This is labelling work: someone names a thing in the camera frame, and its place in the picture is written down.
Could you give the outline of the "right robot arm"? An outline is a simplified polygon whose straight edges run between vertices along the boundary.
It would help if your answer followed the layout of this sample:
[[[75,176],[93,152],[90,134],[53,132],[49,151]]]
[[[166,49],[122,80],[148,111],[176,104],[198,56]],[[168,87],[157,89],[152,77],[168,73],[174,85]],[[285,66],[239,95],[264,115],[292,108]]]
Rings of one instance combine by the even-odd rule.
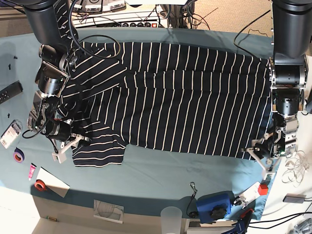
[[[71,20],[73,7],[67,0],[24,0],[21,5],[41,43],[41,65],[35,79],[38,90],[27,120],[28,131],[49,139],[54,147],[53,159],[63,163],[68,149],[89,141],[73,131],[71,117],[56,117],[61,93],[71,78],[70,68],[78,60],[75,47],[78,33]]]

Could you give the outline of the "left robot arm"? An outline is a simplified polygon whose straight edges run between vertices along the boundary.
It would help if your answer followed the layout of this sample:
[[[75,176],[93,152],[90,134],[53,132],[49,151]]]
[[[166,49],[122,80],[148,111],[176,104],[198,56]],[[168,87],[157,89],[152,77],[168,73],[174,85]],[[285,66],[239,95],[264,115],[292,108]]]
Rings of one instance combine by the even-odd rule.
[[[271,14],[273,56],[268,66],[273,125],[243,149],[261,166],[263,179],[275,174],[282,156],[291,156],[297,149],[297,114],[305,108],[309,70],[306,52],[312,35],[312,2],[273,0]]]

